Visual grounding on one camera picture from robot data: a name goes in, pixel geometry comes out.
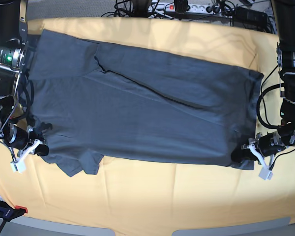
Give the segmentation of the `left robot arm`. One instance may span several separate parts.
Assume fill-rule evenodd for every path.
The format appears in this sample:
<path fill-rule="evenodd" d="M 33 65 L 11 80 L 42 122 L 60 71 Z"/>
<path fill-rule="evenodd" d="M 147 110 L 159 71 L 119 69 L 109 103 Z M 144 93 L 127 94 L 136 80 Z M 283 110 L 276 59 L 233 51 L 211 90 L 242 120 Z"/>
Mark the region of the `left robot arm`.
<path fill-rule="evenodd" d="M 261 91 L 257 100 L 256 112 L 260 124 L 274 132 L 264 136 L 258 135 L 232 152 L 232 161 L 261 161 L 268 156 L 279 156 L 288 147 L 295 147 L 295 0 L 273 0 L 271 2 L 279 37 L 277 44 L 277 60 L 280 83 Z M 260 104 L 265 95 L 280 90 L 283 99 L 280 125 L 270 125 L 263 121 Z M 257 154 L 249 149 L 253 147 Z"/>

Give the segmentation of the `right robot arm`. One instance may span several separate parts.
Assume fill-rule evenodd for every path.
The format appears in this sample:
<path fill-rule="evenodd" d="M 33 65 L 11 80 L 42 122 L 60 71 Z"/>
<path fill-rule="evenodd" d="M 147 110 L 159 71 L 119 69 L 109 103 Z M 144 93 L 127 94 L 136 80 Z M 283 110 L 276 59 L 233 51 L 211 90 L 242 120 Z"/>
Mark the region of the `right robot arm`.
<path fill-rule="evenodd" d="M 28 151 L 46 156 L 49 148 L 41 132 L 31 124 L 17 126 L 29 121 L 34 100 L 27 66 L 27 6 L 26 0 L 0 0 L 0 142 L 19 155 Z"/>

